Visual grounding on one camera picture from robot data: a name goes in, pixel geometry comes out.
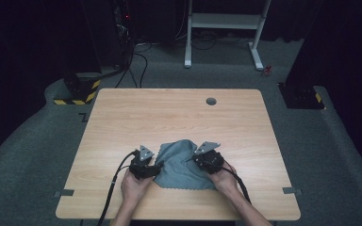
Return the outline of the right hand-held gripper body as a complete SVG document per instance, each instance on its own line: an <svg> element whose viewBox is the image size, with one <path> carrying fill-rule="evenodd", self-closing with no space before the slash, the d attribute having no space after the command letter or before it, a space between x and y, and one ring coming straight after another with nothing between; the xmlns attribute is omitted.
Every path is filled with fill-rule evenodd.
<svg viewBox="0 0 362 226"><path fill-rule="evenodd" d="M193 162L199 169L209 173L217 173L222 169L224 158L216 151L221 146L218 142L205 141L199 146L192 156Z"/></svg>

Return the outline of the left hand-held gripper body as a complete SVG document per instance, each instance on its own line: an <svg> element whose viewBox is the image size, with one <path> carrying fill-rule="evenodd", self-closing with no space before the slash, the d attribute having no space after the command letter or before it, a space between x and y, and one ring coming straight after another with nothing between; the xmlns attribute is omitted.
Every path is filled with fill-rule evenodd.
<svg viewBox="0 0 362 226"><path fill-rule="evenodd" d="M135 150L135 157L131 160L129 171L137 180L156 175L156 168L150 166L153 156L154 153L143 145L138 150Z"/></svg>

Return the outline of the grey cloth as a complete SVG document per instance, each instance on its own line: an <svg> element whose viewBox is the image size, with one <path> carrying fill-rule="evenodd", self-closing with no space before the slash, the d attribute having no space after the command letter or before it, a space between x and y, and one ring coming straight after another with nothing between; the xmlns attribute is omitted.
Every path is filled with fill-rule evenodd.
<svg viewBox="0 0 362 226"><path fill-rule="evenodd" d="M197 145L188 139L160 146L156 163L163 167L154 181L162 188L204 190L215 186L206 173L192 161Z"/></svg>

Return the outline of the person's left hand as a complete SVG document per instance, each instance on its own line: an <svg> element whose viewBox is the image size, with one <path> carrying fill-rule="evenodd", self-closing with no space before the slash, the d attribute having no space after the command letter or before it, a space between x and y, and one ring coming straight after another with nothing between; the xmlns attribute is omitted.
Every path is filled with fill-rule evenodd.
<svg viewBox="0 0 362 226"><path fill-rule="evenodd" d="M134 209L144 197L153 177L137 179L129 170L124 174L121 190L123 195L122 206Z"/></svg>

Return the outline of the person's right hand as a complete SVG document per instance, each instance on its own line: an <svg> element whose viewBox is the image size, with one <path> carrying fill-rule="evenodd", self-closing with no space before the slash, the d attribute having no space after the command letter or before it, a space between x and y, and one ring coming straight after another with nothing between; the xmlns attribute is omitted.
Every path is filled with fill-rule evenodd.
<svg viewBox="0 0 362 226"><path fill-rule="evenodd" d="M227 198L233 197L239 192L237 180L230 172L224 169L213 174L208 174L208 177L216 189Z"/></svg>

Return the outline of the grey tape strip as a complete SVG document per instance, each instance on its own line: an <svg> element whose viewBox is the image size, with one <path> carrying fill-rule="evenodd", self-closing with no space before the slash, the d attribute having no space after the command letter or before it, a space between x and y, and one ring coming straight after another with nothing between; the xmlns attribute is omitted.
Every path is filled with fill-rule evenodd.
<svg viewBox="0 0 362 226"><path fill-rule="evenodd" d="M300 188L295 187L283 187L284 194L294 194L296 196L303 195L303 191Z"/></svg>
<svg viewBox="0 0 362 226"><path fill-rule="evenodd" d="M74 190L72 189L62 189L59 191L55 191L53 197L54 198L60 198L62 196L73 196Z"/></svg>

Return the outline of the black yellow striped base block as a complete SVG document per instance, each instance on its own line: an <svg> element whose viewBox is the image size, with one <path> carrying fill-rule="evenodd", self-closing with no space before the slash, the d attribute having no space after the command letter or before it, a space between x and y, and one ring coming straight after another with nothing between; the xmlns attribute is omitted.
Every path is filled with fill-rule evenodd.
<svg viewBox="0 0 362 226"><path fill-rule="evenodd" d="M88 105L95 97L101 80L96 78L79 78L76 74L63 78L57 94L56 105Z"/></svg>

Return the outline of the dark equipment rack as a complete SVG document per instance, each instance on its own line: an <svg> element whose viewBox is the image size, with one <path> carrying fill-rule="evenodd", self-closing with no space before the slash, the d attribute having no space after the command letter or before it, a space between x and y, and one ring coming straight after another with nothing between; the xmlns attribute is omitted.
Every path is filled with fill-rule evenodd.
<svg viewBox="0 0 362 226"><path fill-rule="evenodd" d="M132 23L132 13L128 0L111 0L112 14L118 42L122 53L122 63L129 64L135 40L135 29Z"/></svg>

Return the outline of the white metal stand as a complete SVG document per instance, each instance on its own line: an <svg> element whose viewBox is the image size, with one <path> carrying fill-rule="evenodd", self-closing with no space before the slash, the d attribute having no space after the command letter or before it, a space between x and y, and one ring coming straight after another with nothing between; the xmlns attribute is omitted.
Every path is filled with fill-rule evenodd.
<svg viewBox="0 0 362 226"><path fill-rule="evenodd" d="M255 38L248 43L248 48L251 53L255 68L258 71L263 71L265 67L260 59L257 51L264 24L266 22L268 11L272 0L265 0L262 12L257 15L249 14L219 14L219 13L196 13L193 11L193 0L188 2L188 26L187 26L187 41L185 49L184 66L190 68L192 65L192 29L193 28L218 28L218 29L240 29L254 30Z"/></svg>

